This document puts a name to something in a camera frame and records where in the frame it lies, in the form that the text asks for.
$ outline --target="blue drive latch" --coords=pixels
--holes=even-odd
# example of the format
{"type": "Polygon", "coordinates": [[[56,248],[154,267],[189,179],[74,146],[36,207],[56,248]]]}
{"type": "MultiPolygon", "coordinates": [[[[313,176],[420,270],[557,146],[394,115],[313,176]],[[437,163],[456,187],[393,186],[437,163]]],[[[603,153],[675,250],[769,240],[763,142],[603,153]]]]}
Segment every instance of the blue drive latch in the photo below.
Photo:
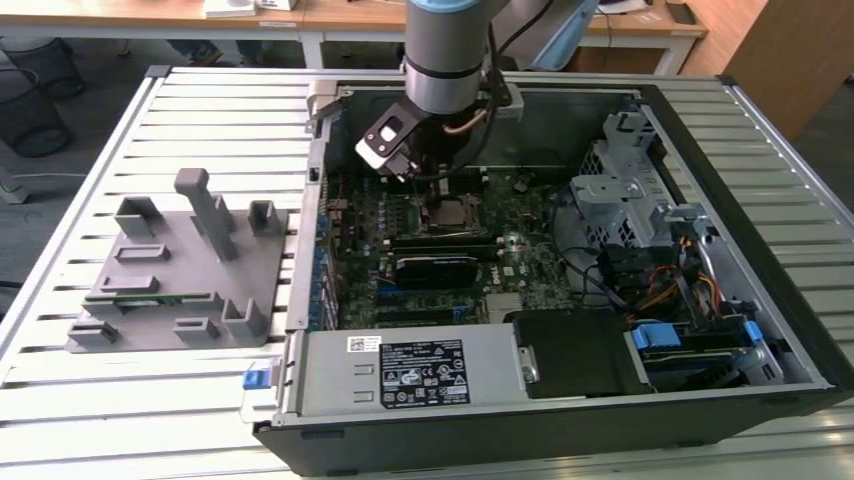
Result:
{"type": "Polygon", "coordinates": [[[631,331],[631,339],[637,350],[681,346],[676,327],[669,323],[643,323],[637,325],[637,328],[631,331]]]}

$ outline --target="motherboard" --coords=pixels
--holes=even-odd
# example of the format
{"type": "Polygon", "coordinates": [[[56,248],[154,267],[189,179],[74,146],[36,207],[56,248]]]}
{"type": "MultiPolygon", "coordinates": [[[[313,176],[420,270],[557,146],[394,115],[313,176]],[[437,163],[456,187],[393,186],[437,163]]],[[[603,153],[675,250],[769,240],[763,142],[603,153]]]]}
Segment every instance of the motherboard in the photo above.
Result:
{"type": "Polygon", "coordinates": [[[577,305],[548,232],[569,176],[471,169],[427,204],[417,184],[332,175],[337,328],[500,323],[509,311],[577,305]]]}

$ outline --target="warning label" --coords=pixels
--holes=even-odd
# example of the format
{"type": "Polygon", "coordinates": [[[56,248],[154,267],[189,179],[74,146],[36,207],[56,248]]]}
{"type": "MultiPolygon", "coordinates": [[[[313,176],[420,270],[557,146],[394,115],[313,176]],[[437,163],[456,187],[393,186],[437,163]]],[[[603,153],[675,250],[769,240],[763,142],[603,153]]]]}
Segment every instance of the warning label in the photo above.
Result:
{"type": "Polygon", "coordinates": [[[469,403],[461,340],[384,343],[378,369],[382,407],[469,403]]]}

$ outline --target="mesh trash can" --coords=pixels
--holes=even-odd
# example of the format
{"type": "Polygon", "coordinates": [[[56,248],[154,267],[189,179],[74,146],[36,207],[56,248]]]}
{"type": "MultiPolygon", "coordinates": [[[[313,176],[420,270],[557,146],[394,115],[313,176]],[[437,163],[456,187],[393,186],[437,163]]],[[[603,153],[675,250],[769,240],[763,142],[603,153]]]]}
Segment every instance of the mesh trash can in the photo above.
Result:
{"type": "Polygon", "coordinates": [[[38,88],[50,98],[70,98],[82,91],[70,48],[61,39],[4,37],[0,48],[17,68],[36,72],[38,88]]]}
{"type": "Polygon", "coordinates": [[[53,103],[29,70],[0,70],[0,139],[21,157],[44,157],[70,140],[53,103]]]}

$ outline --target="red wire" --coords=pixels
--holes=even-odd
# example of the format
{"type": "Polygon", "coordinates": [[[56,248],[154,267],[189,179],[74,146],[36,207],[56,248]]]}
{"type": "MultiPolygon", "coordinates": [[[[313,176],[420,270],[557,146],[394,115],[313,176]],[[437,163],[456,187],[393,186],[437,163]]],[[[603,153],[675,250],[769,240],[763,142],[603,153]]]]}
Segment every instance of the red wire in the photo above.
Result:
{"type": "Polygon", "coordinates": [[[675,265],[663,265],[652,270],[652,275],[649,275],[649,289],[645,292],[647,296],[652,295],[652,289],[655,288],[655,277],[657,276],[659,272],[663,272],[664,270],[672,270],[673,268],[679,267],[675,265]]]}

